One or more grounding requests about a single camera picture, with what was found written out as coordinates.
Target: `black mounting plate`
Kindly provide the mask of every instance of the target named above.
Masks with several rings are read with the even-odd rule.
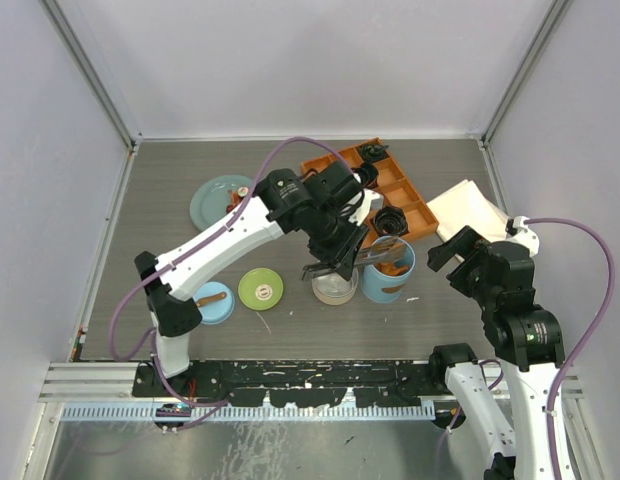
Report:
[[[226,399],[233,406],[258,407],[268,392],[270,404],[299,408],[341,403],[352,388],[356,406],[420,406],[420,396],[449,393],[432,385],[428,364],[412,360],[194,361],[169,380],[182,396],[201,402]],[[170,396],[149,363],[137,368],[132,396]]]

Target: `orange compartment tray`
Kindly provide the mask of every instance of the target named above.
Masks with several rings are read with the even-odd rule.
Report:
[[[358,145],[353,145],[339,153],[351,168],[356,168],[363,163],[363,159],[359,154],[359,147],[363,145],[377,144],[383,145],[379,138],[374,138]],[[310,169],[318,172],[322,171],[331,163],[337,161],[334,155],[325,155],[301,164],[301,173],[305,174]],[[386,158],[374,163],[379,171],[377,178],[377,187],[374,189],[384,196],[384,205],[392,205],[401,208],[408,221],[408,233],[403,235],[406,242],[412,242],[419,238],[431,235],[437,231],[439,221],[428,208],[425,200],[415,188],[414,184],[407,177],[397,160],[390,150],[386,150]],[[370,228],[370,233],[363,242],[364,247],[372,245],[379,238],[377,232],[372,228],[372,219],[376,212],[370,212],[365,223]]]

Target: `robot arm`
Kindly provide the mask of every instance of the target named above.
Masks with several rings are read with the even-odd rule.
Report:
[[[514,441],[509,435],[512,429],[506,430],[507,421],[487,388],[482,391],[476,385],[479,367],[470,347],[436,347],[430,366],[435,379],[445,382],[459,399],[475,435],[483,443],[486,480],[554,479],[546,424],[550,414],[557,421],[563,478],[574,479],[561,402],[557,402],[555,412],[545,410],[550,386],[565,360],[561,329],[552,313],[534,303],[534,262],[530,256],[538,250],[538,239],[524,222],[525,217],[509,222],[511,237],[494,243],[464,227],[448,242],[428,252],[428,267],[434,271],[455,255],[464,259],[447,278],[453,288],[481,307],[486,338],[500,359],[510,390]],[[495,442],[496,435],[501,438]]]
[[[190,332],[201,323],[192,296],[216,273],[249,251],[297,230],[308,234],[308,249],[319,260],[308,271],[336,271],[350,279],[361,244],[368,233],[363,220],[381,196],[365,190],[341,162],[305,179],[292,170],[274,170],[257,185],[246,209],[221,238],[169,269],[145,287],[152,321],[158,329],[157,351],[166,378],[185,371],[190,359]],[[135,258],[142,279],[193,249],[219,229],[230,212],[184,245],[155,257]]]

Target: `blue lid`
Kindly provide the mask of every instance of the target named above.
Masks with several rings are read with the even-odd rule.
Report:
[[[209,303],[205,307],[199,308],[203,319],[201,323],[204,325],[216,325],[223,322],[226,318],[232,315],[234,310],[234,294],[232,290],[219,282],[208,282],[194,294],[192,297],[195,302],[203,297],[209,297],[216,295],[217,293],[226,292],[228,295],[223,300]]]

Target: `white wall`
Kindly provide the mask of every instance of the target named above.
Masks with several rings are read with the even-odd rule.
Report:
[[[494,141],[512,213],[583,221],[618,269],[607,318],[576,365],[608,476],[620,478],[620,0],[575,0]],[[603,298],[598,247],[568,227],[539,226],[537,285],[568,348]]]
[[[146,138],[483,133],[550,0],[62,0]]]
[[[0,0],[0,479],[69,351],[125,146],[42,7]]]

